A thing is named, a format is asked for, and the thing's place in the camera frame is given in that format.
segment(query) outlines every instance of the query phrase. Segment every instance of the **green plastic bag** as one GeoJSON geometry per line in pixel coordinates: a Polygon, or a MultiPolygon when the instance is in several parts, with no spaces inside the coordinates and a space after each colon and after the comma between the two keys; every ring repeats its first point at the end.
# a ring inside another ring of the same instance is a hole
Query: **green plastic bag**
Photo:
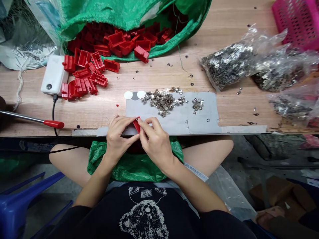
{"type": "MultiPolygon", "coordinates": [[[[173,154],[183,163],[183,152],[175,136],[169,137],[173,154]]],[[[93,141],[87,171],[92,175],[106,151],[106,142],[93,141]]],[[[166,178],[147,154],[125,153],[112,171],[111,178],[118,181],[155,182],[166,178]]]]}
{"type": "MultiPolygon", "coordinates": [[[[156,45],[151,49],[149,58],[156,57],[173,49],[198,31],[208,13],[211,0],[60,0],[61,28],[57,29],[59,41],[64,52],[67,53],[67,43],[75,39],[86,23],[91,22],[109,23],[125,31],[138,28],[143,24],[148,27],[153,22],[159,22],[162,29],[170,24],[163,10],[171,4],[175,4],[182,14],[188,15],[189,22],[167,43],[156,45]]],[[[124,58],[115,55],[102,58],[124,61],[138,60],[134,56],[134,52],[124,58]]]]}

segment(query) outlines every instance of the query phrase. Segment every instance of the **metal rod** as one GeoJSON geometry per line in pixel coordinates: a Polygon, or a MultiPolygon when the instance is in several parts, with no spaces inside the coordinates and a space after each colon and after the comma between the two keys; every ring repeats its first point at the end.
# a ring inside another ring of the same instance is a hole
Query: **metal rod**
{"type": "Polygon", "coordinates": [[[20,118],[20,119],[30,120],[30,121],[39,122],[39,123],[43,123],[44,122],[44,120],[41,120],[41,119],[36,119],[36,118],[32,118],[32,117],[25,116],[25,115],[20,115],[20,114],[17,114],[17,113],[12,113],[12,112],[9,112],[9,111],[0,111],[0,114],[9,115],[9,116],[17,117],[17,118],[20,118]]]}

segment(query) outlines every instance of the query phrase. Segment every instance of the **right hand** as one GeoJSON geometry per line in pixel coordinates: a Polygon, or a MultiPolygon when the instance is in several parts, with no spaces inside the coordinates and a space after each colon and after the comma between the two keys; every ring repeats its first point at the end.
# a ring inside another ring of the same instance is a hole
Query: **right hand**
{"type": "Polygon", "coordinates": [[[138,123],[141,127],[140,140],[143,149],[153,163],[165,174],[168,169],[173,167],[174,162],[178,161],[173,155],[168,133],[162,129],[156,117],[148,118],[144,122],[139,118],[138,123]]]}

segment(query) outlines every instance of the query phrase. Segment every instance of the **left hand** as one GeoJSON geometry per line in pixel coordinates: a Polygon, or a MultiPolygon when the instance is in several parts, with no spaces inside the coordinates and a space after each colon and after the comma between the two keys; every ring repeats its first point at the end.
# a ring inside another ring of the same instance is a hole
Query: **left hand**
{"type": "Polygon", "coordinates": [[[109,130],[106,134],[106,153],[108,160],[112,160],[115,164],[120,160],[127,149],[139,139],[140,135],[134,135],[131,138],[121,137],[125,128],[131,124],[135,117],[125,117],[115,115],[110,122],[109,130]]]}

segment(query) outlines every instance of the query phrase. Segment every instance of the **blue plastic chair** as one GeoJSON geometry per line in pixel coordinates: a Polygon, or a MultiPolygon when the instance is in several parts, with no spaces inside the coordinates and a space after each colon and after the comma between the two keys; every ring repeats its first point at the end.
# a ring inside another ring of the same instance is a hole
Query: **blue plastic chair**
{"type": "MultiPolygon", "coordinates": [[[[22,237],[26,224],[27,209],[39,201],[40,193],[64,177],[64,174],[59,172],[20,193],[9,195],[37,178],[42,177],[44,174],[45,172],[0,193],[0,238],[17,239],[18,237],[22,237]]],[[[73,201],[69,202],[45,227],[52,223],[54,219],[72,204],[73,201]]]]}

